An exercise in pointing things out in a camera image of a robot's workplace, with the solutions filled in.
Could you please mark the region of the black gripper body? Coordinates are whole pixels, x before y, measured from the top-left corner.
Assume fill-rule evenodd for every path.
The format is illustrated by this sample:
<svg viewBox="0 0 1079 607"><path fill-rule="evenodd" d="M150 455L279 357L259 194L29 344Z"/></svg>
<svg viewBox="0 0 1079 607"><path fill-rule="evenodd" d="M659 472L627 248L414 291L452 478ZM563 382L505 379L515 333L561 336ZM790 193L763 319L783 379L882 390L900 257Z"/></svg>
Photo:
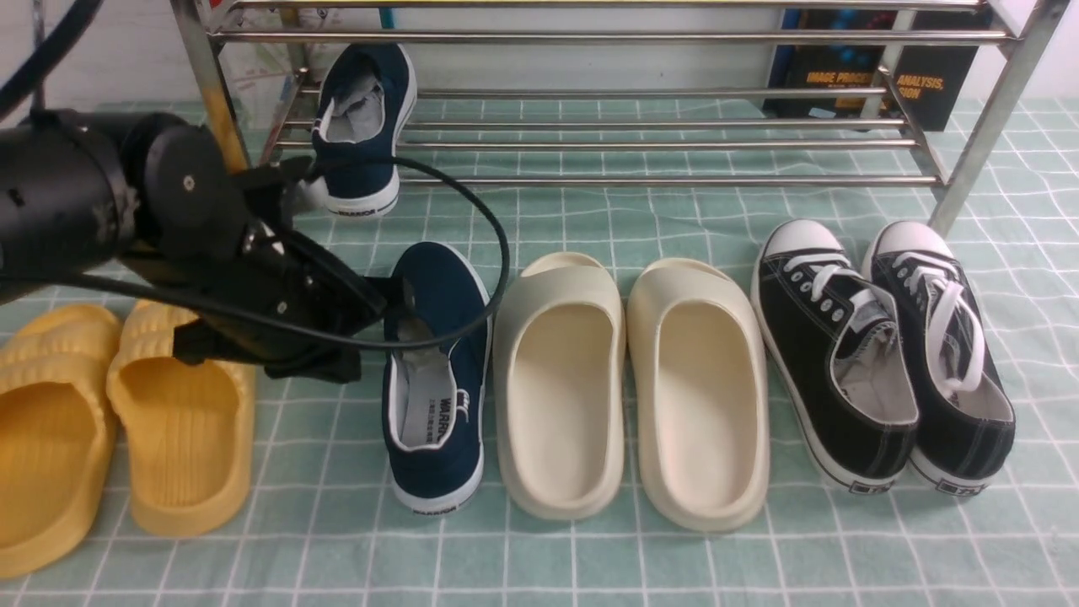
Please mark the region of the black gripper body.
<svg viewBox="0 0 1079 607"><path fill-rule="evenodd" d="M138 236L121 261L185 308L213 304L174 331L178 360L258 365L273 378L361 377L361 353L341 341L390 311L390 282L293 230L313 164L296 157L232 175L208 160L159 160L135 170Z"/></svg>

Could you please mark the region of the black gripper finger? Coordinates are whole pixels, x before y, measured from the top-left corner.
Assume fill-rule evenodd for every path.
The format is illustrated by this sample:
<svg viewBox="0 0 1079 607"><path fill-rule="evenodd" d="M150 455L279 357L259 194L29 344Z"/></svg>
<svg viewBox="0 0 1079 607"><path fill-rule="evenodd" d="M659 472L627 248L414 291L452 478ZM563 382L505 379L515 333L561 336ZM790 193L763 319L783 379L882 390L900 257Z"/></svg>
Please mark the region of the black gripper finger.
<svg viewBox="0 0 1079 607"><path fill-rule="evenodd" d="M400 323L415 315L415 291L400 276L363 278L363 322Z"/></svg>

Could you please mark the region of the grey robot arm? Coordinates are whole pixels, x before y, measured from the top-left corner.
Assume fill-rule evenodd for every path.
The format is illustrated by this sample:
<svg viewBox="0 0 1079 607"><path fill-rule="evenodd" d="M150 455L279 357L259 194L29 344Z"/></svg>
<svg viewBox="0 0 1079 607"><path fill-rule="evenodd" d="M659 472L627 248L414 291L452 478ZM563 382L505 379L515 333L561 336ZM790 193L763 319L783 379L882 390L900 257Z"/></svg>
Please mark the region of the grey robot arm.
<svg viewBox="0 0 1079 607"><path fill-rule="evenodd" d="M211 133L172 114L31 112L3 132L3 302L119 261L145 299L192 311L170 357L273 378L361 377L354 337L415 308L400 277L364 277L293 230L309 158L231 173Z"/></svg>

